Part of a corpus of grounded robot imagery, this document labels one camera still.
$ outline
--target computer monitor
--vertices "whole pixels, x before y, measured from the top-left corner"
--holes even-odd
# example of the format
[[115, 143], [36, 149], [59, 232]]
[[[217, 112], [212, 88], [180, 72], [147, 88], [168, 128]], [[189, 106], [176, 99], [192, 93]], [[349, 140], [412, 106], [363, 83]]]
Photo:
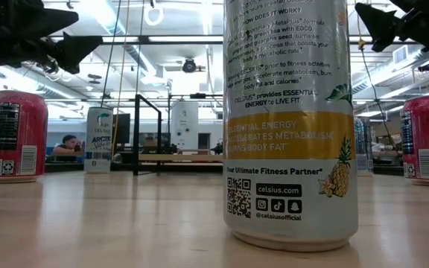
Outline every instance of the computer monitor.
[[[115, 124], [118, 116], [117, 137], [115, 138]], [[130, 143], [130, 114], [113, 116], [113, 135], [116, 144]]]

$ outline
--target energy drink can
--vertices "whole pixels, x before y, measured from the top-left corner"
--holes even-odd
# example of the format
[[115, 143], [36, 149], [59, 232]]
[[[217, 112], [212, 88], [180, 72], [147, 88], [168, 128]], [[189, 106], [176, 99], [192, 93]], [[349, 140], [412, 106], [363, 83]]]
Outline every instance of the energy drink can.
[[271, 249], [358, 229], [346, 0], [226, 1], [224, 219]]
[[113, 111], [91, 107], [87, 113], [86, 173], [109, 173], [112, 159]]
[[409, 100], [401, 111], [405, 177], [429, 185], [429, 96]]
[[42, 97], [0, 91], [0, 183], [31, 182], [44, 174], [47, 129]]

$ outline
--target pink can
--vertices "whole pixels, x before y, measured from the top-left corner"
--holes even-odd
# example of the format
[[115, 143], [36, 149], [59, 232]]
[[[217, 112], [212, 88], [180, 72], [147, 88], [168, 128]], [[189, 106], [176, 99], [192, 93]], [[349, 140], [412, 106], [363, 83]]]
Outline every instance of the pink can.
[[429, 96], [406, 102], [401, 111], [404, 175], [429, 185]]

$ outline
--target red can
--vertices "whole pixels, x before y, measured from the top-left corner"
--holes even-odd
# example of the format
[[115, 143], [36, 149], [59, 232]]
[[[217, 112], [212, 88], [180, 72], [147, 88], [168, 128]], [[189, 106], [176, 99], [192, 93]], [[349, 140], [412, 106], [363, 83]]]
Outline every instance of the red can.
[[401, 111], [404, 174], [429, 184], [429, 96], [406, 102]]
[[44, 174], [48, 107], [38, 95], [0, 91], [0, 182]]

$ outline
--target white cylindrical tank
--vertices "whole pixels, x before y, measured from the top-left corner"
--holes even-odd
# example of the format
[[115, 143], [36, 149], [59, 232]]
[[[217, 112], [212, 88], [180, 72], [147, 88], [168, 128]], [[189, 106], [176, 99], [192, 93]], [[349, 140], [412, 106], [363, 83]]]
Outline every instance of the white cylindrical tank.
[[271, 249], [345, 245], [358, 229], [347, 1], [224, 7], [226, 224]]
[[112, 160], [113, 111], [91, 107], [87, 113], [86, 149], [83, 169], [86, 173], [109, 173]]
[[171, 109], [171, 143], [198, 149], [198, 102], [180, 100]]

